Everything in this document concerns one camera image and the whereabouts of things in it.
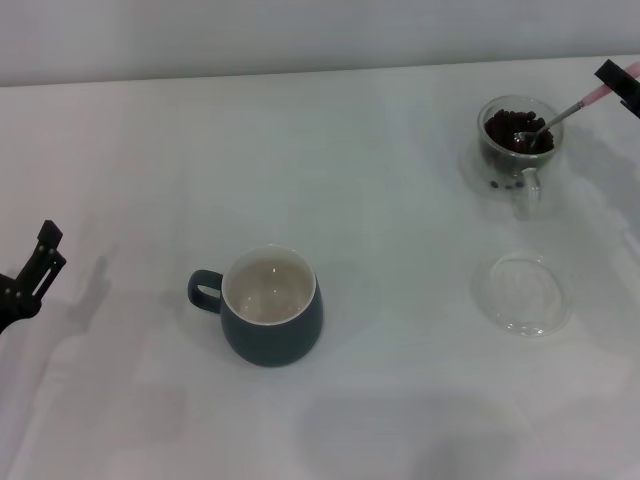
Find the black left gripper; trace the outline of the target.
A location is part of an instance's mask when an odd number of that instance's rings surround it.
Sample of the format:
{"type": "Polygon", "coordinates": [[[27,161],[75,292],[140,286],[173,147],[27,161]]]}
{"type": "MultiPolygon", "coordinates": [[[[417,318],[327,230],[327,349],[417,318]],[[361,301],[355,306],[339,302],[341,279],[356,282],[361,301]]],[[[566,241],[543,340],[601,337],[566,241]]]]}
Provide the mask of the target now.
{"type": "Polygon", "coordinates": [[[58,251],[63,234],[52,220],[45,220],[37,236],[37,245],[13,279],[1,275],[1,329],[33,318],[41,309],[41,301],[66,264],[58,251]]]}

